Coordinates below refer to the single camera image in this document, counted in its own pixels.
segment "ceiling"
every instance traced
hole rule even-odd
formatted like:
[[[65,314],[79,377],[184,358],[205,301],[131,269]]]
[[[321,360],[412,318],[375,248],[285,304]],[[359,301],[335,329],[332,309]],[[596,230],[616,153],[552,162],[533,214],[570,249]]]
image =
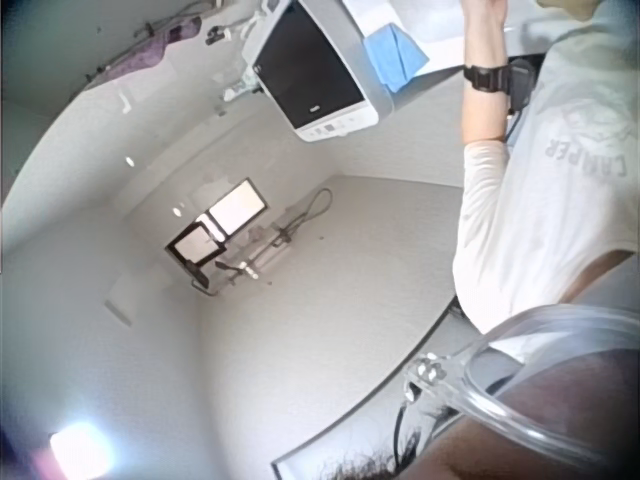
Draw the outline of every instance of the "ceiling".
[[[242,44],[234,39],[208,47],[204,39],[212,26],[244,18],[253,3],[236,3],[206,19],[198,37],[170,45],[157,67],[78,96],[45,133],[9,192],[3,211],[5,251],[70,211],[121,189],[224,108],[223,89],[245,68]],[[123,97],[132,107],[128,113]],[[126,157],[134,160],[134,168]]]
[[[190,3],[193,0],[12,2],[2,26],[3,100],[54,118],[85,86],[86,74],[139,40],[133,36],[135,31]],[[229,6],[222,16],[250,7],[256,0],[225,3]]]

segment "purple fabric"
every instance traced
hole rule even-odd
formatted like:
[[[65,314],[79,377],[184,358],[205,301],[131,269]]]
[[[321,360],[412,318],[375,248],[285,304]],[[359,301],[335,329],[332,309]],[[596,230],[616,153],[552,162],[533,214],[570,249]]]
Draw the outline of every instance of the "purple fabric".
[[[89,86],[89,88],[97,87],[103,83],[110,82],[116,78],[120,78],[138,70],[151,68],[158,65],[164,58],[164,52],[167,45],[176,43],[181,40],[194,38],[200,33],[202,28],[202,19],[200,17],[191,18],[176,25],[175,27],[157,34],[149,39],[138,50],[131,52],[129,56],[121,60],[111,68],[102,72]]]

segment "wall-mounted equipment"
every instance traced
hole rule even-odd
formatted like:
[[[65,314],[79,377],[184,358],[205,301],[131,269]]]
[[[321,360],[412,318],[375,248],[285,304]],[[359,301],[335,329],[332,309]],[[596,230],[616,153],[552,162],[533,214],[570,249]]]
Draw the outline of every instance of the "wall-mounted equipment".
[[[391,95],[339,0],[272,3],[243,57],[300,138],[344,136],[391,114]]]

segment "window frame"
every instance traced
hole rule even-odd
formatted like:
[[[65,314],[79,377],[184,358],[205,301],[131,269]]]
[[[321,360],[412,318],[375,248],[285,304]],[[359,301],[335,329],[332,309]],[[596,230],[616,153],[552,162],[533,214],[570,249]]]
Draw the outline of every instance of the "window frame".
[[[213,214],[210,212],[210,210],[213,207],[215,207],[218,203],[223,201],[225,198],[227,198],[230,194],[232,194],[236,189],[238,189],[245,182],[249,183],[249,186],[251,187],[253,192],[257,195],[257,197],[262,202],[263,207],[257,213],[255,213],[251,218],[249,218],[246,222],[244,222],[240,227],[238,227],[234,232],[229,234],[224,228],[222,228],[222,226],[216,220],[216,218],[213,216]],[[178,249],[176,248],[176,245],[178,244],[178,242],[182,241],[185,237],[187,237],[189,234],[191,234],[194,230],[202,227],[202,228],[204,228],[204,230],[206,232],[208,232],[209,237],[211,238],[211,240],[218,246],[217,250],[215,250],[214,252],[210,253],[206,257],[203,257],[198,262],[194,262],[196,267],[202,268],[205,265],[207,265],[209,262],[214,260],[216,257],[219,257],[224,252],[226,252],[227,251],[227,247],[226,247],[227,242],[231,241],[236,235],[238,235],[238,233],[240,233],[242,230],[247,228],[248,225],[250,225],[253,221],[255,221],[260,215],[262,215],[268,209],[269,209],[269,204],[267,203],[265,198],[262,196],[260,191],[256,188],[256,185],[253,183],[253,181],[251,181],[251,179],[249,177],[247,177],[247,178],[243,179],[242,181],[238,182],[231,190],[226,192],[213,205],[208,207],[203,213],[200,214],[200,215],[203,215],[203,214],[206,215],[207,218],[216,226],[216,228],[220,231],[220,233],[225,237],[225,240],[223,242],[220,242],[219,240],[217,240],[215,238],[214,233],[211,230],[209,230],[209,228],[204,223],[202,223],[202,222],[200,222],[200,221],[198,221],[196,219],[196,220],[192,221],[189,225],[187,225],[173,240],[171,240],[171,242],[165,247],[165,250],[167,252],[169,252],[174,257],[174,259],[177,260],[180,263],[180,265],[182,267],[186,268],[187,259],[185,257],[183,257],[182,254],[178,251]]]

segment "hand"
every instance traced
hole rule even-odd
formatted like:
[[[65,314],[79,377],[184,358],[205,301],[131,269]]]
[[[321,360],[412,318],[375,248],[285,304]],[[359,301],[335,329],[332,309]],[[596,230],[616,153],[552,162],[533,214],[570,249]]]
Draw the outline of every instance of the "hand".
[[[493,19],[501,26],[507,20],[507,0],[461,0],[466,21]]]

